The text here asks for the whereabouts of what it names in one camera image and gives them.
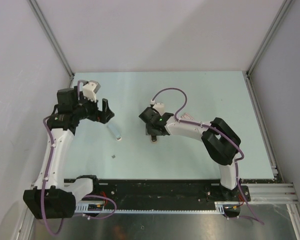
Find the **robotic arm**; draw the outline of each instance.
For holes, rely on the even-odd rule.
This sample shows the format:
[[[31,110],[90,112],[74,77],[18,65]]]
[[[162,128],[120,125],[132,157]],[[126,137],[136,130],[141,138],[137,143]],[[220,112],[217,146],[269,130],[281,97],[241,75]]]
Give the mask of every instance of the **robotic arm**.
[[[210,157],[219,164],[220,184],[225,191],[236,191],[236,166],[235,155],[237,149],[224,137],[205,126],[211,126],[228,136],[237,146],[241,140],[227,123],[216,117],[209,123],[194,120],[177,120],[173,113],[165,112],[163,103],[154,103],[147,107],[139,116],[146,124],[146,131],[155,141],[157,136],[180,135],[203,142]]]
[[[84,175],[79,176],[71,186],[65,187],[64,165],[66,153],[81,120],[89,119],[106,124],[115,116],[109,109],[107,99],[102,99],[102,110],[99,110],[96,97],[99,89],[98,82],[86,81],[80,92],[76,86],[59,90],[58,104],[54,106],[52,115],[43,121],[48,131],[48,140],[42,168],[34,188],[25,190],[23,194],[24,202],[37,219],[43,218],[42,190],[46,218],[70,218],[75,212],[76,203],[93,192],[98,185],[96,176]]]

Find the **light blue tabletop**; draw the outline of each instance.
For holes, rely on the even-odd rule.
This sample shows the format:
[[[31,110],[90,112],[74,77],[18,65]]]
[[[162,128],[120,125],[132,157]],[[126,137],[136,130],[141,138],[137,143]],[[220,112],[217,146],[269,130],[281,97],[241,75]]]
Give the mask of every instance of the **light blue tabletop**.
[[[78,80],[101,84],[99,107],[108,99],[119,130],[117,141],[103,124],[83,120],[76,129],[65,164],[65,178],[97,175],[100,179],[218,179],[218,164],[204,144],[182,136],[159,136],[151,143],[139,114],[161,89],[184,90],[188,103],[181,112],[195,120],[224,119],[241,138],[245,159],[239,163],[244,179],[271,179],[273,173],[245,80],[241,71],[91,72],[76,73]],[[165,91],[158,102],[174,113],[184,103],[178,91]]]

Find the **white wall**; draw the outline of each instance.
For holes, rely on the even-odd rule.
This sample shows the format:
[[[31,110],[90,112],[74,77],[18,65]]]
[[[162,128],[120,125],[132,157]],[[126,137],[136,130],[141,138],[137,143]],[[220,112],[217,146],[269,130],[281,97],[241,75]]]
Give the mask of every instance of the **white wall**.
[[[260,105],[287,182],[300,201],[300,0],[252,74]]]
[[[38,0],[74,72],[247,70],[283,0]]]
[[[42,165],[42,119],[68,84],[27,1],[0,0],[0,240],[13,234],[23,192]]]

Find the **metallic floor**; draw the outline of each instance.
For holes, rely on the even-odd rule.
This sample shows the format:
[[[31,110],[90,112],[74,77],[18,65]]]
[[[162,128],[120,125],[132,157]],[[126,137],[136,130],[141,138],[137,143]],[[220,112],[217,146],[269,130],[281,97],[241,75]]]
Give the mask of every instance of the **metallic floor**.
[[[214,214],[115,214],[105,220],[67,219],[58,237],[36,221],[30,240],[295,240],[286,205],[254,205],[265,222]],[[242,215],[250,215],[247,207]],[[53,229],[59,220],[50,222]]]

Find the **white connector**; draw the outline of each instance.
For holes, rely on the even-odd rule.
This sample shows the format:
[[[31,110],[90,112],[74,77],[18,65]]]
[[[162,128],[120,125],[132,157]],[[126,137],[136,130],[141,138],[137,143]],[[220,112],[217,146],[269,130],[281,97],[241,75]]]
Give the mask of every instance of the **white connector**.
[[[91,102],[97,102],[97,92],[101,85],[97,81],[89,81],[82,87],[82,93],[85,98]]]

